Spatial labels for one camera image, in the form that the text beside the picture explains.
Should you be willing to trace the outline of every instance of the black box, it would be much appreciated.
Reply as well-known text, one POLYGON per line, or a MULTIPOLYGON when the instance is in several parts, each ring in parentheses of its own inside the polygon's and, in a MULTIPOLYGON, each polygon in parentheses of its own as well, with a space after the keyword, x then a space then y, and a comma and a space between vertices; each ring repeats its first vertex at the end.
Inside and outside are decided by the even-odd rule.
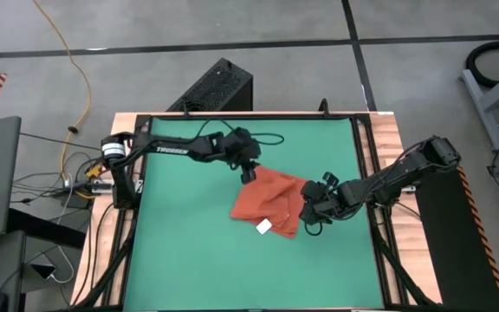
POLYGON ((252 110, 253 75, 222 58, 167 112, 252 110))

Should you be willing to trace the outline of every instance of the black metal frame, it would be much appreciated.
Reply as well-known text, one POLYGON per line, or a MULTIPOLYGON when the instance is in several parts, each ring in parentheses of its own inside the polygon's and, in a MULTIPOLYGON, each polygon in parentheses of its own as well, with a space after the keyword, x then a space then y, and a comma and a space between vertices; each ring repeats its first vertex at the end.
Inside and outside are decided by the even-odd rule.
MULTIPOLYGON (((367 113, 351 113, 351 114, 330 114, 328 110, 328 104, 326 100, 323 99, 321 102, 321 105, 319 107, 319 110, 323 112, 323 114, 260 114, 258 112, 254 112, 251 115, 240 115, 240 114, 221 114, 220 118, 225 119, 225 120, 345 120, 349 119, 352 127, 352 133, 353 133, 353 147, 355 148, 356 152, 356 158, 358 162, 358 167, 360 169, 360 176, 362 178, 366 178, 368 173, 366 170, 366 160, 365 156, 363 153, 363 146, 361 144, 361 138, 360 138, 360 124, 365 128, 366 130, 366 137, 369 145, 369 149, 371 150, 371 155, 373 158, 373 168, 375 172, 380 170, 379 166, 379 160, 377 157, 377 152, 376 152, 376 146, 374 144, 374 139, 373 139, 373 129, 371 125, 371 121, 369 118, 369 115, 367 113)), ((205 115, 205 114, 179 114, 175 116, 163 116, 163 115, 138 115, 136 117, 136 131, 141 131, 143 126, 147 126, 147 131, 151 131, 152 128, 152 123, 154 118, 159 118, 162 120, 208 120, 209 118, 214 118, 212 115, 205 115)), ((142 170, 141 170, 141 175, 145 173, 146 169, 146 162, 147 162, 147 157, 144 156, 142 159, 142 170)), ((373 226, 377 226, 377 221, 376 217, 374 216, 374 213, 371 209, 367 209, 368 213, 368 220, 369 220, 369 227, 372 229, 373 226)), ((120 238, 122 237, 123 234, 123 224, 125 220, 125 212, 120 211, 119 214, 119 219, 117 220, 118 224, 115 230, 115 236, 113 238, 113 245, 112 245, 112 250, 118 250, 120 247, 120 238)), ((388 234, 388 240, 387 243, 390 247, 391 250, 397 250, 396 246, 396 239, 394 236, 393 228, 392 228, 392 221, 390 218, 386 215, 386 222, 384 223, 384 226, 386 228, 386 233, 388 234)), ((381 295, 383 299, 383 304, 389 305, 392 304, 392 299, 390 297, 390 289, 388 285, 388 279, 387 279, 387 274, 386 274, 386 267, 384 263, 384 258, 378 250, 375 245, 373 244, 373 240, 371 241, 371 245, 373 246, 373 250, 375 253, 375 262, 377 266, 377 273, 379 275, 379 285, 381 289, 381 295)), ((124 294, 126 291, 126 284, 128 280, 128 266, 130 263, 132 254, 128 254, 126 256, 126 267, 123 272, 123 280, 122 284, 120 287, 120 300, 119 304, 124 304, 124 294)), ((396 277, 398 289, 399 289, 399 294, 400 294, 400 302, 403 302, 404 304, 407 304, 407 296, 406 296, 406 291, 403 283, 400 281, 398 277, 396 277)), ((103 295, 103 301, 102 305, 109 304, 109 298, 110 298, 110 292, 112 288, 112 283, 108 284, 104 295, 103 295)))

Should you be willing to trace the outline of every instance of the orange towel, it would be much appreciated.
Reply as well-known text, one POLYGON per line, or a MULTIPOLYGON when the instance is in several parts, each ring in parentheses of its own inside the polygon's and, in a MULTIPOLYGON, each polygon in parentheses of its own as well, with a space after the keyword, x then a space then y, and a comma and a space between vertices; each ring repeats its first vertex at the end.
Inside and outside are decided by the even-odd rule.
POLYGON ((294 238, 304 204, 300 191, 306 180, 263 166, 256 168, 256 176, 256 180, 243 186, 230 217, 252 224, 266 218, 272 231, 294 238))

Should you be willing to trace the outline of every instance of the yellow cable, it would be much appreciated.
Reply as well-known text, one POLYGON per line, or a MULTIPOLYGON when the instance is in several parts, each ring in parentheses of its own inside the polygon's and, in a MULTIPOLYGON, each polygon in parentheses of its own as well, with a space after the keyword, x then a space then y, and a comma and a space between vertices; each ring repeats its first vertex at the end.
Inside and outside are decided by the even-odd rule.
MULTIPOLYGON (((70 54, 70 49, 68 48, 68 45, 67 45, 67 42, 65 41, 65 38, 63 38, 59 29, 57 28, 57 26, 55 26, 55 23, 53 23, 53 20, 51 19, 51 17, 49 17, 49 15, 42 9, 40 4, 36 0, 32 0, 32 1, 36 5, 36 7, 40 11, 40 13, 42 13, 43 16, 45 16, 45 18, 48 20, 49 24, 51 25, 51 28, 53 28, 55 33, 57 33, 57 35, 59 36, 59 39, 61 39, 62 45, 65 46, 65 50, 67 50, 68 59, 76 67, 76 69, 78 69, 78 71, 82 75, 82 78, 84 78, 84 82, 86 82, 87 103, 86 103, 86 106, 84 107, 84 112, 82 112, 82 115, 80 116, 78 121, 76 121, 76 123, 75 123, 75 128, 78 128, 80 126, 80 124, 84 121, 87 113, 89 112, 90 108, 92 107, 92 87, 90 86, 90 82, 87 80, 86 73, 84 73, 84 70, 82 70, 82 68, 78 64, 76 64, 75 59, 70 54)), ((65 139, 65 142, 68 143, 70 141, 71 135, 72 135, 72 133, 69 131, 67 134, 67 138, 65 139)), ((67 178, 65 176, 65 170, 64 170, 65 155, 67 154, 67 149, 68 149, 68 144, 63 144, 62 153, 61 153, 61 162, 60 162, 61 176, 62 176, 63 181, 67 178)), ((85 198, 85 199, 95 198, 95 196, 86 196, 78 191, 76 191, 76 194, 82 198, 85 198)))

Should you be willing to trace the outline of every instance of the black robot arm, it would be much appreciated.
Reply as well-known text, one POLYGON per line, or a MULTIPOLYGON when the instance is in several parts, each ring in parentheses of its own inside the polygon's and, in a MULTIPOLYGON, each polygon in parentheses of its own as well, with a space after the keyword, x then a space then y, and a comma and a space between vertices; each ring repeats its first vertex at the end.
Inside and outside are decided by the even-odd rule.
POLYGON ((191 139, 149 133, 117 133, 101 141, 103 164, 113 175, 113 205, 119 209, 138 206, 139 195, 127 168, 148 153, 168 153, 190 157, 198 162, 223 161, 230 169, 242 169, 242 183, 256 179, 254 161, 261 154, 259 143, 248 130, 236 128, 226 136, 222 132, 200 135, 191 139), (126 155, 125 141, 132 142, 126 155))
POLYGON ((393 205, 402 188, 420 181, 426 174, 453 170, 461 157, 447 139, 433 136, 403 152, 393 165, 366 179, 339 184, 330 172, 325 183, 308 181, 301 189, 305 205, 300 218, 306 224, 331 224, 347 220, 365 203, 393 205))

